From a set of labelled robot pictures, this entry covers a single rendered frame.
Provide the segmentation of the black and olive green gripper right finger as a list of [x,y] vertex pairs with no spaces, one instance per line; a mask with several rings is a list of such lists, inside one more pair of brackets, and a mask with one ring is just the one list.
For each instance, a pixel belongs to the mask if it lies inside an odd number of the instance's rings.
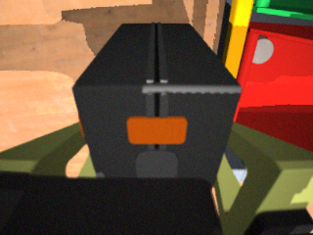
[[261,212],[313,203],[313,152],[235,121],[227,146],[245,162],[246,177],[241,186],[224,153],[213,186],[223,235],[244,235]]

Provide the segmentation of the dark grey shelf rack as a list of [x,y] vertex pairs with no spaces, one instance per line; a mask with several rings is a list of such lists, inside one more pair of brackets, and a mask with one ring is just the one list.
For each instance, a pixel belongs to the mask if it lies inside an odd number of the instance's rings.
[[[228,22],[231,13],[231,6],[233,0],[226,0],[224,7],[223,20],[221,25],[221,32],[217,50],[217,57],[222,61],[225,39],[228,30]],[[297,18],[288,18],[284,16],[277,15],[269,15],[263,13],[257,13],[255,11],[251,11],[251,15],[249,18],[250,22],[258,22],[258,23],[271,23],[271,24],[295,24],[295,25],[307,25],[313,26],[313,21],[301,20]],[[243,162],[240,157],[238,157],[228,146],[226,146],[225,150],[226,159],[235,173],[239,182],[243,183],[246,177],[246,164]]]

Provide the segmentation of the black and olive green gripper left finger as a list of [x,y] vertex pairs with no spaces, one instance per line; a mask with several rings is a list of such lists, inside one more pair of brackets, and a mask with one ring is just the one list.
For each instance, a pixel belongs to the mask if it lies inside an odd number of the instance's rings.
[[[0,171],[67,176],[68,162],[86,145],[78,121],[1,151]],[[89,153],[77,176],[96,176]]]

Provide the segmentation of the yellow bar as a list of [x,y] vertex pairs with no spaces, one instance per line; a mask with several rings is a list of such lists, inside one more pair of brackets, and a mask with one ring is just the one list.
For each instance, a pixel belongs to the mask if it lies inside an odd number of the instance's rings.
[[246,40],[252,4],[253,0],[232,1],[222,63],[235,78],[237,77]]

